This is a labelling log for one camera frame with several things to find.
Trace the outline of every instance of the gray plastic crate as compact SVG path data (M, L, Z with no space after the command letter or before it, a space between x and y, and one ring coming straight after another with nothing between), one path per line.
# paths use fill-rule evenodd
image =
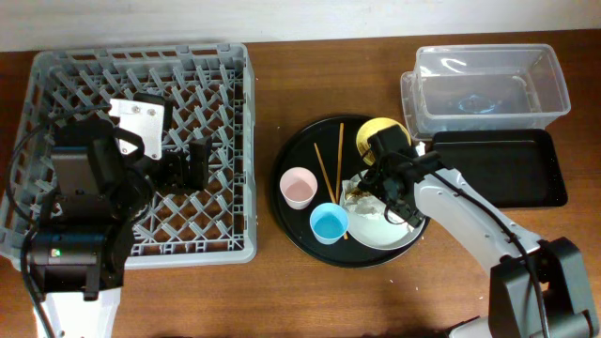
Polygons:
M133 227L135 244L126 269L253 259L254 73L244 45L40 53L31 69L17 140L47 116L110 98L132 99L136 92L162 95L174 102L172 128L163 135L163 149L187 149L193 139L215 136L208 187L189 195L157 193L148 215ZM89 118L112 121L107 113L98 110L89 113ZM56 185L49 158L52 144L51 134L34 137L9 173L16 200L33 217L38 216L44 194ZM0 254L17 268L28 225L9 207L6 195L0 223Z

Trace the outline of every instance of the black plate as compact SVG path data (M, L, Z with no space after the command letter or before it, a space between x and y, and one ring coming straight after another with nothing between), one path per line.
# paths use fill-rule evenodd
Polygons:
M495 207L561 207L562 172L548 132L443 131L432 148Z
M371 119L363 115L341 115L319 120L294 135L280 150L271 171L270 203L271 211L284 229L288 237L306 253L320 261L342 268L365 268L386 263L404 253L424 232L429 219L419 229L421 234L410 244L403 248L381 251L368 248L352 236L348 240L341 238L332 245L319 243L309 227L309 217L315 207L322 203L331 202L326 182L321 174L319 161L313 143L317 143L328 177L335 190L336 165L338 162L338 133L340 123L345 123L343 144L342 179L350 179L367 165L361 160L355 138L357 131L363 123ZM280 177L284 172L293 167L304 167L310 170L317 178L317 194L309 207L303 210L294 210L288 206L280 193Z

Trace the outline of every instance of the yellow plate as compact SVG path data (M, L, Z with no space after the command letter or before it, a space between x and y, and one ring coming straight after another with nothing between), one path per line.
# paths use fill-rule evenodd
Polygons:
M401 131L403 131L403 133L407 136L407 142L409 142L409 145L411 145L411 137L409 136L407 129L405 129L405 126L388 117L377 117L363 123L363 125L359 128L359 131L357 131L356 143L359 154L362 155L369 149L369 144L367 143L368 138L378 131L385 130L394 125L401 127ZM374 158L374 154L369 153L363 158L363 161L368 165L372 165L376 161L376 158Z

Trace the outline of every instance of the wooden table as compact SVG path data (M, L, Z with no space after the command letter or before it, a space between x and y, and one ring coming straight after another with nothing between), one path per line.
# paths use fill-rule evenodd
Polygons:
M565 207L507 213L544 238L566 236L584 254L601 310L601 31L249 44L256 75L258 254L245 265L126 273L114 337L361 336L443 329L487 314L488 278L437 223L391 263L339 269L296 248L270 213L278 149L311 121L335 113L402 120L399 78L424 45L548 43L572 111L552 123L569 193ZM33 53L0 54L0 172L8 161ZM0 259L0 332L33 337L20 275Z

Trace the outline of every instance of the round black tray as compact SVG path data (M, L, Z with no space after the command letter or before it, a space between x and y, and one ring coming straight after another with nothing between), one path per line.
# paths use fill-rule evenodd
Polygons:
M341 238L332 245L323 245L313 235L309 227L311 211L321 203L331 202L313 143L317 143L319 147L329 181L332 189L335 190L340 123L345 123L341 173L341 179L345 180L352 178L361 170L367 169L367 165L361 160L355 146L355 138L361 125L370 118L364 115L339 115L312 123L297 132L285 144L271 170L270 204L278 224L296 246L320 261L336 267L373 267L395 259L422 236L429 222L429 219L426 219L424 225L419 229L421 233L410 244L390 251L368 248L351 235L348 236L348 240ZM289 207L280 193L280 177L286 170L297 166L309 169L316 176L318 184L316 196L311 204L303 210L294 210Z

